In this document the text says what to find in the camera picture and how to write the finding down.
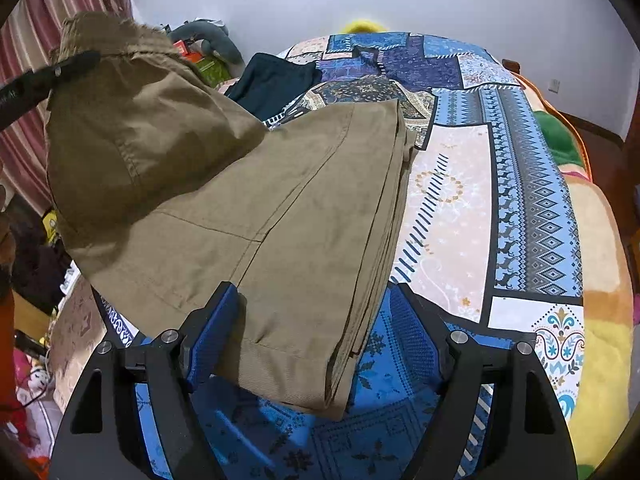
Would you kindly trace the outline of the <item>khaki pants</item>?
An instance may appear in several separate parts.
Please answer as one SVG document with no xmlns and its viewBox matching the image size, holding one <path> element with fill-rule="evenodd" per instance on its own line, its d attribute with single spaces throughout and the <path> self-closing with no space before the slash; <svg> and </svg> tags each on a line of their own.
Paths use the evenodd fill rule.
<svg viewBox="0 0 640 480">
<path fill-rule="evenodd" d="M 340 419 L 390 276 L 414 135 L 395 100 L 266 127 L 160 30 L 87 12 L 56 56 L 96 51 L 49 99 L 47 178 L 66 250 L 143 333 L 220 282 L 244 304 L 217 373 Z"/>
</svg>

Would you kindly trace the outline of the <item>orange box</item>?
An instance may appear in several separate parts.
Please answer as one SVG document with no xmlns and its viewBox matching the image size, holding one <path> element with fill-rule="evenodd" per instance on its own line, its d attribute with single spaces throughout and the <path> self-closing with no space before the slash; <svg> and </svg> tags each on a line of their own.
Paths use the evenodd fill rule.
<svg viewBox="0 0 640 480">
<path fill-rule="evenodd" d="M 178 40 L 174 43 L 174 47 L 178 50 L 183 58 L 186 58 L 192 63 L 198 63 L 203 58 L 200 52 L 195 51 L 188 47 L 183 40 Z"/>
</svg>

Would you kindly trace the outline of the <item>striped red curtain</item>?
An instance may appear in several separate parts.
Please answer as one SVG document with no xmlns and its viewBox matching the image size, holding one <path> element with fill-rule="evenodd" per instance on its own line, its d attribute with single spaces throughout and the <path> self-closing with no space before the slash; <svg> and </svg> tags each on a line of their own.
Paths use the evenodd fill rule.
<svg viewBox="0 0 640 480">
<path fill-rule="evenodd" d="M 52 204 L 46 101 L 75 65 L 54 52 L 65 21 L 85 11 L 132 15 L 130 0 L 1 0 L 1 177 L 40 214 Z"/>
</svg>

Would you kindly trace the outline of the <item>green storage bag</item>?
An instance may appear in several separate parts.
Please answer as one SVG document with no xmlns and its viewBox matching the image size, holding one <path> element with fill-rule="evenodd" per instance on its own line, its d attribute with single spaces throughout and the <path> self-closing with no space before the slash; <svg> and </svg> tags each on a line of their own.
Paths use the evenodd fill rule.
<svg viewBox="0 0 640 480">
<path fill-rule="evenodd" d="M 195 63 L 195 66 L 211 87 L 218 87 L 220 84 L 232 79 L 227 64 L 214 56 L 200 58 Z"/>
</svg>

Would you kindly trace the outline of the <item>yellow headboard cushion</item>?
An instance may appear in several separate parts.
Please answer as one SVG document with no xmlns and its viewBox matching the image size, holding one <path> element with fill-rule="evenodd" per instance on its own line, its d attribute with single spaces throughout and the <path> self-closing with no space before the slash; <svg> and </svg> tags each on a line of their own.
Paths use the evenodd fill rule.
<svg viewBox="0 0 640 480">
<path fill-rule="evenodd" d="M 358 18 L 342 27 L 342 34 L 377 34 L 378 32 L 387 32 L 387 28 L 375 21 Z"/>
</svg>

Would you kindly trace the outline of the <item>yellow fleece blanket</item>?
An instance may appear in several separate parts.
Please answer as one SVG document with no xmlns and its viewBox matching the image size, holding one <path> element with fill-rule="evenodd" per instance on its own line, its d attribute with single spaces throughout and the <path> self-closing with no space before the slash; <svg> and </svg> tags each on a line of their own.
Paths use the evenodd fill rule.
<svg viewBox="0 0 640 480">
<path fill-rule="evenodd" d="M 582 251 L 586 321 L 586 362 L 577 406 L 568 422 L 578 477 L 587 479 L 623 433 L 629 420 L 628 388 L 632 355 L 631 277 L 620 231 L 601 189 L 593 182 L 586 144 L 574 126 L 522 75 L 526 99 L 564 128 L 573 160 L 556 163 L 568 184 Z"/>
</svg>

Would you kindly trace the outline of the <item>blue patchwork bedspread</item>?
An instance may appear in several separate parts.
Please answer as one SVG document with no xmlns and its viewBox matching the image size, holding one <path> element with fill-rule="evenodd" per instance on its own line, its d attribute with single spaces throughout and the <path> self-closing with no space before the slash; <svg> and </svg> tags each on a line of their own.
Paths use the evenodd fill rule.
<svg viewBox="0 0 640 480">
<path fill-rule="evenodd" d="M 582 263 L 570 193 L 525 94 L 483 49 L 408 32 L 296 44 L 321 81 L 270 129 L 343 102 L 399 103 L 414 135 L 390 276 L 340 419 L 263 398 L 220 375 L 198 395 L 206 436 L 235 479 L 395 479 L 431 421 L 436 393 L 405 355 L 406 284 L 472 326 L 533 345 L 564 416 L 584 360 Z"/>
</svg>

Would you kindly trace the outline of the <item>grey plush toy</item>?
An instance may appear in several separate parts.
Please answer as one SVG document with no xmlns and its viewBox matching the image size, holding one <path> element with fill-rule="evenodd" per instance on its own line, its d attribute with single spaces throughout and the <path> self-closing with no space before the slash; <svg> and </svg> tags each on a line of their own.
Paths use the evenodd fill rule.
<svg viewBox="0 0 640 480">
<path fill-rule="evenodd" d="M 240 50 L 230 39 L 228 29 L 212 20 L 200 18 L 173 29 L 167 33 L 172 42 L 191 41 L 202 43 L 205 55 L 216 54 L 224 62 L 231 65 L 241 65 L 243 58 Z"/>
</svg>

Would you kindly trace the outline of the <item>dark navy garment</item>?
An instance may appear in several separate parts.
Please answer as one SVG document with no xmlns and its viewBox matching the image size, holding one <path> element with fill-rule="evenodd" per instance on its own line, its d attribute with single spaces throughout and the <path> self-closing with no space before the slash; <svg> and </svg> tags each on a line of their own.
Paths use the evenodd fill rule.
<svg viewBox="0 0 640 480">
<path fill-rule="evenodd" d="M 224 95 L 261 122 L 273 125 L 292 102 L 321 78 L 314 61 L 295 64 L 275 55 L 256 53 Z"/>
</svg>

